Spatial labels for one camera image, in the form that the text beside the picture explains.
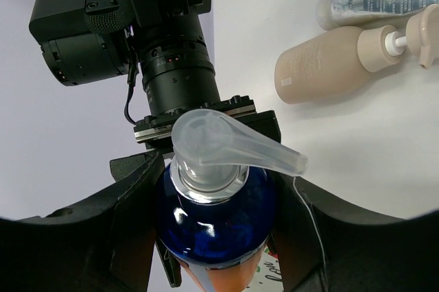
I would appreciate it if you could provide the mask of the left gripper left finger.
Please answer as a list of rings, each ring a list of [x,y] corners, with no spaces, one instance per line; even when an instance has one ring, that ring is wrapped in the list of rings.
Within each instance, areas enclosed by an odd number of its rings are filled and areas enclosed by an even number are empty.
[[[144,156],[124,179],[46,217],[1,220],[2,291],[146,291],[152,193],[164,169]]]

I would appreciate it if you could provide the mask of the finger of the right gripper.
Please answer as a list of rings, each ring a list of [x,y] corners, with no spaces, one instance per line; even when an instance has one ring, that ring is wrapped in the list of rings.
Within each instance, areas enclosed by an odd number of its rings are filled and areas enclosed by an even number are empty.
[[[182,276],[179,262],[158,237],[156,238],[156,248],[170,287],[180,287],[182,284]]]

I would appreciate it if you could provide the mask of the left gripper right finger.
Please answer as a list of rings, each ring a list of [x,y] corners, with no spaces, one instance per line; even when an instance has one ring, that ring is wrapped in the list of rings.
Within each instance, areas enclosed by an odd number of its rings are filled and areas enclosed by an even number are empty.
[[[399,219],[272,173],[286,291],[437,291],[438,212]]]

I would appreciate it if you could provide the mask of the orange blue spray bottle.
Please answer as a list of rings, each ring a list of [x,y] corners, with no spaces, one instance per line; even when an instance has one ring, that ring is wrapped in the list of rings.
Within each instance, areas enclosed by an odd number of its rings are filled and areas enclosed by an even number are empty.
[[[171,140],[155,189],[158,238],[203,291],[243,291],[274,225],[270,174],[302,175],[307,158],[216,110],[183,114]]]

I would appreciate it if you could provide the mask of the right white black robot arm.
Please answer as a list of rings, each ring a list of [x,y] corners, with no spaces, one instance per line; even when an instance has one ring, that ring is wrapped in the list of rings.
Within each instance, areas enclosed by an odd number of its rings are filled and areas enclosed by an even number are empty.
[[[259,113],[249,97],[221,100],[199,17],[211,0],[36,0],[29,31],[53,76],[78,86],[126,75],[128,94],[138,74],[150,114],[134,121],[147,147],[139,176],[147,194],[134,218],[153,229],[172,285],[185,270],[203,291],[243,291],[271,235],[275,187],[253,165],[223,169],[200,186],[182,165],[164,163],[171,131],[190,114],[212,112],[280,141],[273,111]]]

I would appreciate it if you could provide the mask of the beige pump lotion bottle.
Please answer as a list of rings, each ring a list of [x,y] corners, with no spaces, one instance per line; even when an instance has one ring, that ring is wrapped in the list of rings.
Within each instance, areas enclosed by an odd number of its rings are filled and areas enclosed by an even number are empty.
[[[339,27],[284,51],[275,65],[275,89],[287,104],[345,95],[398,64],[405,51],[424,69],[438,60],[438,5],[410,17],[404,32],[392,25]]]

